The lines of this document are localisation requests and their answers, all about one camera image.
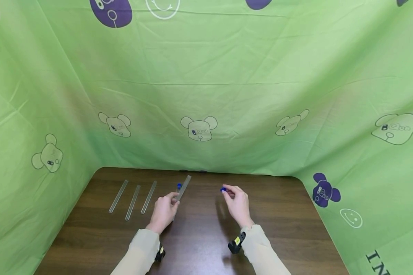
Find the brown table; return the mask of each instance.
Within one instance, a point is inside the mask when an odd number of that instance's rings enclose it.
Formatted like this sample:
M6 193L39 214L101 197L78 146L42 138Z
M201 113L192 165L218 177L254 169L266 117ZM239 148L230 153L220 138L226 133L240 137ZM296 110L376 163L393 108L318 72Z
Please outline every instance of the brown table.
M176 219L161 235L166 257L150 275L253 275L241 251L227 243L239 233L220 188L238 185L249 195L253 220L293 275L348 275L303 184L291 177L232 175L182 171L102 168L98 170L35 274L108 275L124 256L139 228L151 217L158 197L176 190L187 175ZM127 179L129 183L112 214L108 210ZM146 213L140 213L152 182L158 181ZM125 215L140 184L129 221Z

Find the green curtain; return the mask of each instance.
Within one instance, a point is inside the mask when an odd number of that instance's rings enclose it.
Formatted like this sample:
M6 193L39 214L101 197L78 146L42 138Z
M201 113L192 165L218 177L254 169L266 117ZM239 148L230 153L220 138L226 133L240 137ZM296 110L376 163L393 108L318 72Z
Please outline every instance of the green curtain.
M296 176L351 274L413 275L413 0L0 0L0 274L103 166Z

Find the white smiley face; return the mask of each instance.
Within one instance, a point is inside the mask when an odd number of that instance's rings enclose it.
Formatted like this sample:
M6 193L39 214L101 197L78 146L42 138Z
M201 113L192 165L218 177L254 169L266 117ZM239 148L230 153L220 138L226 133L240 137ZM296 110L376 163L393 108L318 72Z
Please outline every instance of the white smiley face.
M341 209L340 214L343 219L353 228L360 228L363 226L363 218L361 215L352 209Z
M145 0L148 10L156 18L167 20L179 10L180 0Z

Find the person's right hand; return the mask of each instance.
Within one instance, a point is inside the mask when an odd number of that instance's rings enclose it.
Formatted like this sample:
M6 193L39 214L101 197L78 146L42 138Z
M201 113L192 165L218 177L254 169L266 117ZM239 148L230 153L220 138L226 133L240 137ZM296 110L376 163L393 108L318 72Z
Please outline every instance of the person's right hand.
M229 213L239 224L240 228L251 228L254 222L249 214L249 199L240 187L232 185L223 185L227 191L222 191Z

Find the beige sleeve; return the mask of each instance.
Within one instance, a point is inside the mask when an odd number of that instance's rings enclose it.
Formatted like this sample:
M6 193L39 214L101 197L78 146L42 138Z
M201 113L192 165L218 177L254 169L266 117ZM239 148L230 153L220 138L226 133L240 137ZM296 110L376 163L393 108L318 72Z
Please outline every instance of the beige sleeve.
M159 244L158 234L149 229L139 229L111 275L145 275L154 263Z
M291 275L272 249L260 225L243 228L241 232L246 233L242 248L257 275Z

